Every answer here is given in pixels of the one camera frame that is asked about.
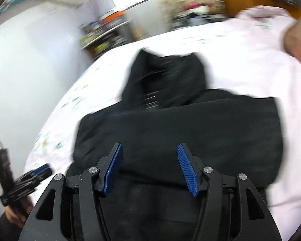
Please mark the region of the person's left hand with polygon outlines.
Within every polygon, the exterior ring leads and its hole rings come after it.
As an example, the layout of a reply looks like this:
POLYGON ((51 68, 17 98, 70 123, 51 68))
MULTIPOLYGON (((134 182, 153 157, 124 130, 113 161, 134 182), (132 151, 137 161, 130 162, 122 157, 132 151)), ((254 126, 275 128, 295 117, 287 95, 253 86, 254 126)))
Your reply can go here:
MULTIPOLYGON (((26 197, 24 205, 26 214, 29 215, 34 207, 31 197, 26 197)), ((19 228, 24 227, 26 222, 26 216, 19 212, 17 209, 12 209, 10 206, 6 206, 4 209, 4 213, 10 223, 17 225, 19 228)))

